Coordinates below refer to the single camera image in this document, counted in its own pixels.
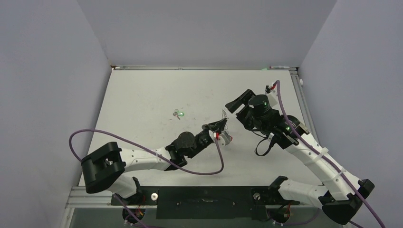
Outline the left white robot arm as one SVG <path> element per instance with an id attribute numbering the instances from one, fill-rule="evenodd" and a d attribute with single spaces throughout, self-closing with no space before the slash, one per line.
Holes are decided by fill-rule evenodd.
<path id="1" fill-rule="evenodd" d="M 191 159 L 211 144 L 219 144 L 226 136 L 228 119 L 204 124 L 202 131 L 194 135 L 181 133 L 169 145 L 151 150 L 137 143 L 136 150 L 123 149 L 117 142 L 108 142 L 81 159 L 81 167 L 88 194 L 110 191 L 125 199 L 129 204 L 141 200 L 142 192 L 136 177 L 126 175 L 130 171 L 182 170 Z"/>

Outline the key with green tag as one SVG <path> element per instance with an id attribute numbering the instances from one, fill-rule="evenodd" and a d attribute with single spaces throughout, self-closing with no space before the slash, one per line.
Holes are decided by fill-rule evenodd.
<path id="1" fill-rule="evenodd" d="M 173 116 L 176 117 L 177 119 L 181 120 L 181 118 L 184 117 L 184 113 L 178 109 L 175 109 L 173 112 Z"/>

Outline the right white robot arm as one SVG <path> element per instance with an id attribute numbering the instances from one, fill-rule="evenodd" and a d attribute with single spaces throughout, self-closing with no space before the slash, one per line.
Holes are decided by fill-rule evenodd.
<path id="1" fill-rule="evenodd" d="M 369 179 L 360 179 L 337 163 L 297 118 L 272 108 L 273 94 L 257 95 L 250 89 L 225 105 L 246 130 L 259 132 L 298 158 L 321 182 L 309 185 L 278 176 L 269 186 L 269 199 L 298 201 L 321 209 L 332 221 L 345 225 L 372 190 Z"/>

